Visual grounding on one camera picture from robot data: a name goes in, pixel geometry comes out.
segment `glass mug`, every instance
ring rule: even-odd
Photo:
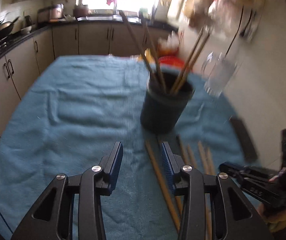
[[[213,68],[205,81],[204,89],[208,94],[218,98],[233,76],[236,64],[227,60],[222,53],[217,56],[212,52],[202,64],[202,77],[207,65],[213,65]]]

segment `wok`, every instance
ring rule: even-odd
[[[11,33],[14,27],[14,23],[19,19],[19,17],[16,17],[15,20],[12,22],[0,22],[0,40],[5,38],[7,35]]]

